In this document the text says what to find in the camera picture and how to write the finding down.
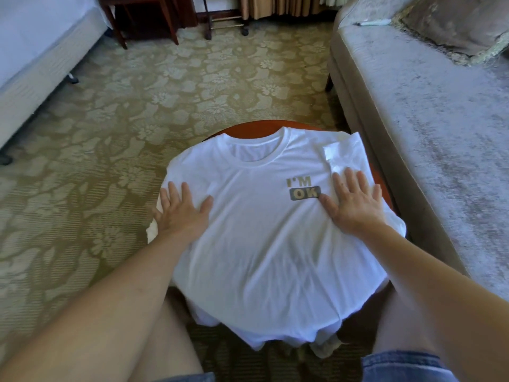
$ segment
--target hand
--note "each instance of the hand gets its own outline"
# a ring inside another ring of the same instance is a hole
[[[345,176],[346,185],[338,173],[332,175],[334,189],[340,200],[339,205],[326,194],[321,194],[319,199],[341,231],[359,237],[359,234],[370,226],[385,224],[382,188],[375,185],[371,193],[364,173],[355,174],[349,167],[345,169]]]
[[[178,236],[187,243],[200,237],[209,226],[209,213],[213,198],[208,196],[197,210],[192,203],[192,195],[187,183],[182,184],[182,200],[173,182],[168,182],[168,191],[161,189],[162,213],[153,208],[157,222],[158,237]]]

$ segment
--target gray label patch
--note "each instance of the gray label patch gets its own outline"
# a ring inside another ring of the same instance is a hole
[[[307,198],[318,198],[321,192],[320,186],[296,187],[289,190],[289,197],[292,201]]]

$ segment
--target bed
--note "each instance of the bed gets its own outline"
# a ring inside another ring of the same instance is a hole
[[[0,0],[0,147],[106,28],[97,0]]]

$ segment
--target floral carpet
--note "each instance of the floral carpet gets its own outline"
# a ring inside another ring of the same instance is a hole
[[[246,121],[344,126],[323,91],[331,29],[260,21],[248,37],[228,29],[206,41],[191,28],[179,30],[179,46],[127,51],[99,40],[73,71],[80,83],[62,83],[5,149],[14,162],[0,166],[0,363],[146,243],[147,205],[187,147]],[[327,367],[311,357],[306,374],[276,347],[255,353],[224,328],[191,334],[219,380],[358,380],[366,353],[344,346]]]

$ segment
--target gray sofa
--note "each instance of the gray sofa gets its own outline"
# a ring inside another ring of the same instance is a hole
[[[350,0],[328,71],[413,241],[509,301],[509,55],[474,67],[392,26],[412,0]]]

